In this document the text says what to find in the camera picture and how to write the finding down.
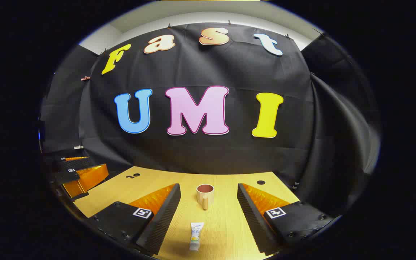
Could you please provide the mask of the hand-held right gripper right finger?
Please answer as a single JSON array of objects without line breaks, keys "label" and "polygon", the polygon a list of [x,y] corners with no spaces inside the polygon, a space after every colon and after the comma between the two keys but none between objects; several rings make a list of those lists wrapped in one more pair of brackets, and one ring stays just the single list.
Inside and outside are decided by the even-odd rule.
[{"label": "hand-held right gripper right finger", "polygon": [[266,255],[305,247],[338,220],[309,203],[289,203],[243,183],[237,199],[259,251]]}]

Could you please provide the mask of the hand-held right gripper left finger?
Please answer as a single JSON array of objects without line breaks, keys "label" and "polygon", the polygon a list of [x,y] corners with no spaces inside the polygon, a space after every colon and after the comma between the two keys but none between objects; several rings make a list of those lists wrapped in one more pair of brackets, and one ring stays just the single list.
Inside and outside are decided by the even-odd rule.
[{"label": "hand-held right gripper left finger", "polygon": [[157,255],[181,199],[171,184],[132,203],[113,202],[89,218],[89,225],[129,250]]}]

